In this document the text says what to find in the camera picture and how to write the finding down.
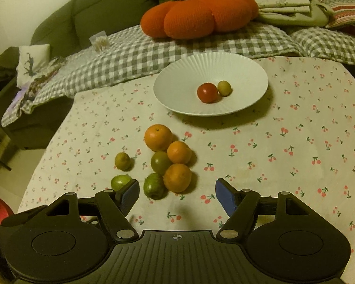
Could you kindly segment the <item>yellow-green fruit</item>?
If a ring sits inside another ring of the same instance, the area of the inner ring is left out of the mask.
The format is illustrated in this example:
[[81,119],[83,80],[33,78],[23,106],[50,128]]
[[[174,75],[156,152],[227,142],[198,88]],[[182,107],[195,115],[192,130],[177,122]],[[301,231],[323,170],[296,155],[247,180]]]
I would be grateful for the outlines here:
[[115,157],[115,166],[121,171],[127,171],[131,166],[131,158],[125,152],[118,153]]

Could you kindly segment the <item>orange pumpkin cushion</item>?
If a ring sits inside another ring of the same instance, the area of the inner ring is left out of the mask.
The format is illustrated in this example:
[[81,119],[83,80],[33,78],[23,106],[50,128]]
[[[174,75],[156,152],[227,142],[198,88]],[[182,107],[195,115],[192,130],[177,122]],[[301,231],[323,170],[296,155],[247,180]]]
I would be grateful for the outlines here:
[[258,14],[255,0],[170,0],[146,11],[140,25],[154,39],[191,40],[239,30]]

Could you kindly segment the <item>red tomato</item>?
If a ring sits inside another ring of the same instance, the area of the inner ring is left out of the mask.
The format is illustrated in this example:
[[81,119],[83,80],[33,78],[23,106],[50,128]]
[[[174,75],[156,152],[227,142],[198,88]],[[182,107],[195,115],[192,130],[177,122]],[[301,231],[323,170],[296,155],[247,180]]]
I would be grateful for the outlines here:
[[203,103],[215,103],[219,99],[217,87],[213,83],[203,83],[197,88],[197,96]]

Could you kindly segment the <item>large orange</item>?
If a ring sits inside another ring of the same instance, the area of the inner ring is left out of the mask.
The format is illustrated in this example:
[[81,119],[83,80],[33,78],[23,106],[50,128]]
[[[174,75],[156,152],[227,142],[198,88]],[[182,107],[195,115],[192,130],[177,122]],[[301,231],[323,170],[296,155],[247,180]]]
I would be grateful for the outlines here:
[[173,134],[168,127],[154,124],[145,131],[144,141],[152,151],[165,151],[172,143]]

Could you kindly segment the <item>cherry print tablecloth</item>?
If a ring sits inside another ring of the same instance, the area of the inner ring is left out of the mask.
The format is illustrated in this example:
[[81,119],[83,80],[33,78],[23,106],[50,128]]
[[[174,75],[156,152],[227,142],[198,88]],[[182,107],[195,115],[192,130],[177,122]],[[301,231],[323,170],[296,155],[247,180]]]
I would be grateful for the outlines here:
[[78,93],[50,141],[20,211],[66,192],[92,197],[134,159],[131,177],[151,173],[145,130],[167,126],[193,151],[185,194],[151,201],[141,195],[129,213],[137,231],[213,230],[227,220],[215,181],[275,197],[288,191],[343,232],[351,258],[342,275],[355,283],[355,78],[339,63],[315,58],[265,58],[269,87],[253,106],[222,117],[177,115],[154,97],[155,76]]

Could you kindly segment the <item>white ribbed plate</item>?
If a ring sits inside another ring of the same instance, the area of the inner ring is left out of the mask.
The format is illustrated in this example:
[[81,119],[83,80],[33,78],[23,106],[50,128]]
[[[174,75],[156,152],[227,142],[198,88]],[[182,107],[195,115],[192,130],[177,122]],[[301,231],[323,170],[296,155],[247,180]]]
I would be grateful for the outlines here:
[[155,79],[156,99],[179,114],[232,114],[259,101],[269,80],[255,61],[232,53],[201,53],[164,68]]

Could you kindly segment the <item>folded floral cloth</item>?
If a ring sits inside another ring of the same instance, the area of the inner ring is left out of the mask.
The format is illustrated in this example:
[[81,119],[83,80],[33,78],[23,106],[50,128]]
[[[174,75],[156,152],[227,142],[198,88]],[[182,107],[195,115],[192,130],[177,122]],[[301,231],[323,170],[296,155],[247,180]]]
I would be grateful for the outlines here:
[[257,21],[275,26],[326,26],[334,11],[318,0],[255,0]]

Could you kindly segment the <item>grey checkered blanket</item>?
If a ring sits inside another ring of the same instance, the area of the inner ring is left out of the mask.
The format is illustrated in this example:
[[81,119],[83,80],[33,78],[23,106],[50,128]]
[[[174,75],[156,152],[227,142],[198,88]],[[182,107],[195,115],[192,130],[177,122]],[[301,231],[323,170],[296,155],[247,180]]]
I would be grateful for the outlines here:
[[56,77],[29,100],[10,105],[1,124],[9,126],[53,99],[73,98],[78,92],[156,74],[174,61],[201,52],[236,53],[252,59],[293,55],[355,65],[355,37],[319,27],[278,28],[253,21],[238,31],[202,39],[154,40],[134,26],[110,35],[109,42],[101,53],[89,48],[52,59],[49,69],[58,72]]

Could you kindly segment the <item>yellow fruit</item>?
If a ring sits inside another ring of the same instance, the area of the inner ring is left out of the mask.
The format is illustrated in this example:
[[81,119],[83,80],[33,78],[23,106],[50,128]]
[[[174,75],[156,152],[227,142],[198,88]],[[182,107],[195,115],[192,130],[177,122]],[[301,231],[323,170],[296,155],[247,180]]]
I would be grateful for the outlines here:
[[217,90],[223,97],[227,97],[232,93],[232,87],[228,81],[222,80],[217,84]]

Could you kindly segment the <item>small orange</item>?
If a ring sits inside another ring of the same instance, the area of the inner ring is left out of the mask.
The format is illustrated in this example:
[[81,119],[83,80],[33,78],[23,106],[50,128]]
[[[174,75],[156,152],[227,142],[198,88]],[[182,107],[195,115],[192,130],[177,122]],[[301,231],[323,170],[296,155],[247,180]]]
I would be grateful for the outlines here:
[[187,164],[192,157],[192,150],[186,143],[175,141],[168,146],[167,156],[173,164]]

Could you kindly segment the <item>green tomato fruit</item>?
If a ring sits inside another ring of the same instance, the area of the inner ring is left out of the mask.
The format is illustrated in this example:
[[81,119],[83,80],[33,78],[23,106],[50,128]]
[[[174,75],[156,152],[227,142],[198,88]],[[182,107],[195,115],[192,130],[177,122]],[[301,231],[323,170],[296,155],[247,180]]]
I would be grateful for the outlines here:
[[151,158],[151,168],[155,173],[164,175],[166,170],[172,165],[172,162],[165,151],[155,152]]

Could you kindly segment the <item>large green mango fruit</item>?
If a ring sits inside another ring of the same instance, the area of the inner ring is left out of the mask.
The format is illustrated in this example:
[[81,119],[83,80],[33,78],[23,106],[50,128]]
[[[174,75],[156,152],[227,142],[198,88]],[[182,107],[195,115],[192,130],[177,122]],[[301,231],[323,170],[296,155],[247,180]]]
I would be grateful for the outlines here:
[[116,175],[111,179],[111,188],[114,191],[119,191],[124,185],[132,180],[132,177],[128,174]]

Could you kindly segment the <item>clear cotton swab box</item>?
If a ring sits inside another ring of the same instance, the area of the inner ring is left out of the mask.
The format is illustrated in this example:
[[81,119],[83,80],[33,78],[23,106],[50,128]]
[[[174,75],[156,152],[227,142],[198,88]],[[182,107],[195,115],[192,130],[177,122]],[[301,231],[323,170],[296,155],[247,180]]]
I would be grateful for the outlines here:
[[101,52],[110,47],[110,41],[105,31],[100,31],[92,35],[91,37],[89,37],[89,41],[91,42],[96,52]]

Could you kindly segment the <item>dark green sofa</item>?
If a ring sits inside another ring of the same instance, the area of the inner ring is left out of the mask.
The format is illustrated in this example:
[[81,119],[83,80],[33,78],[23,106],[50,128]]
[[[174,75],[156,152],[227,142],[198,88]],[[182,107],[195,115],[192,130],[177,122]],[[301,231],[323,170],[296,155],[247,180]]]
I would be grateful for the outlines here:
[[143,14],[168,0],[0,0],[0,120],[18,92],[16,67],[22,45],[48,44],[52,57],[89,46],[89,38],[139,24]]

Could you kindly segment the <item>dark floral fabric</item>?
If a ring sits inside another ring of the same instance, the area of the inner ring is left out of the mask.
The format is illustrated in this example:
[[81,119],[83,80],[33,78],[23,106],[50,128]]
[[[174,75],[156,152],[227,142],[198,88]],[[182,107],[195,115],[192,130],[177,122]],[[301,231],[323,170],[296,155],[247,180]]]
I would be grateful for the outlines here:
[[19,107],[23,107],[28,101],[34,101],[38,92],[55,76],[60,68],[67,63],[63,57],[53,58],[47,66],[42,68],[34,79],[20,88],[18,94]]

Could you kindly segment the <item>white printed pillow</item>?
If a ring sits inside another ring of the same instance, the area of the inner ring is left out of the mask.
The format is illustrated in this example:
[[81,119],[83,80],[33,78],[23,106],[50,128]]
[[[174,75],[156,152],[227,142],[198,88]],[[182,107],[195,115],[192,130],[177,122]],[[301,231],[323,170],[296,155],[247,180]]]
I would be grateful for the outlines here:
[[16,68],[16,86],[22,89],[50,61],[50,44],[22,45],[19,47],[19,62]]

